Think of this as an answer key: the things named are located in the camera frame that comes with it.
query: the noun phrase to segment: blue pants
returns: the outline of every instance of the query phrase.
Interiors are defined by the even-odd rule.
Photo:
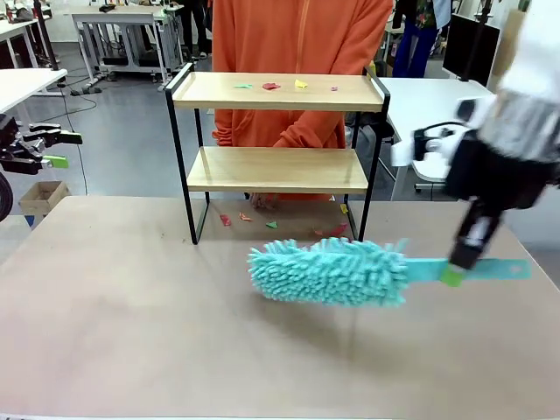
[[[413,37],[418,38],[416,49],[410,59]],[[430,57],[430,50],[438,37],[437,28],[418,29],[413,21],[406,21],[401,44],[396,51],[393,77],[423,78]]]

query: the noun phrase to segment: orange jacket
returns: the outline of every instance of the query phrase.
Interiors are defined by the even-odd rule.
[[[213,70],[361,74],[391,8],[391,0],[215,0]],[[341,112],[216,109],[215,122],[220,146],[345,147]]]

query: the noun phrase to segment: two-tier wooden shelf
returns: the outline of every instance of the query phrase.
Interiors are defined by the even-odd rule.
[[[295,87],[296,79],[305,81],[308,86],[303,89]],[[269,82],[275,82],[280,88],[263,89],[263,84]],[[252,85],[252,88],[239,88],[240,85]],[[194,64],[189,63],[167,85],[165,95],[192,243],[196,244],[200,239],[210,202],[209,193],[217,191],[344,194],[346,203],[348,194],[364,194],[366,203],[358,234],[352,212],[348,213],[354,238],[363,240],[382,140],[376,141],[374,162],[366,177],[354,150],[360,112],[379,112],[384,121],[389,109],[389,92],[374,75],[210,73],[195,72]],[[194,109],[199,153],[188,177],[175,108]],[[355,111],[353,148],[204,146],[200,108]],[[190,191],[205,192],[206,197],[206,207],[197,227],[194,224]]]

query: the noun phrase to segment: yellow paper scrap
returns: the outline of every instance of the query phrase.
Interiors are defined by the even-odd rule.
[[[307,88],[307,83],[305,83],[304,81],[296,79],[296,88],[305,89],[305,88]]]

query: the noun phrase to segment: brown tabletop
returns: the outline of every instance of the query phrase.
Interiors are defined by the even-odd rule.
[[[410,256],[446,256],[464,209],[375,202],[367,238],[407,237]],[[343,217],[333,203],[257,214],[245,201],[213,201],[197,247],[179,199],[64,199],[0,268],[0,411],[560,416],[560,296],[533,262],[525,281],[412,285],[391,309],[284,304],[253,291],[251,247],[313,240],[313,228]],[[264,226],[272,220],[278,229]],[[505,228],[489,255],[530,259]]]

